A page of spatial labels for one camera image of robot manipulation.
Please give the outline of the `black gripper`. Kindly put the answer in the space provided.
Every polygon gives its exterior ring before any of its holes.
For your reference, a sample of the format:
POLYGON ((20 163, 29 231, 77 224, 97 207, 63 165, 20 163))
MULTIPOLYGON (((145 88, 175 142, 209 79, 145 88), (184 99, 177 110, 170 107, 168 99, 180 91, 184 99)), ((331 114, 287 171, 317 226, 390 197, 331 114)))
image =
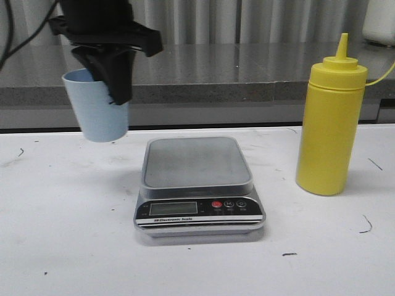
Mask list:
MULTIPOLYGON (((163 50, 161 34, 134 21, 128 1, 60 1, 63 14, 51 18, 54 35, 64 35, 71 43, 88 46, 115 44, 136 49, 147 57, 163 50)), ((72 55, 91 74, 102 81, 116 105, 131 100, 131 72, 134 54, 128 49, 99 52, 78 46, 72 55)))

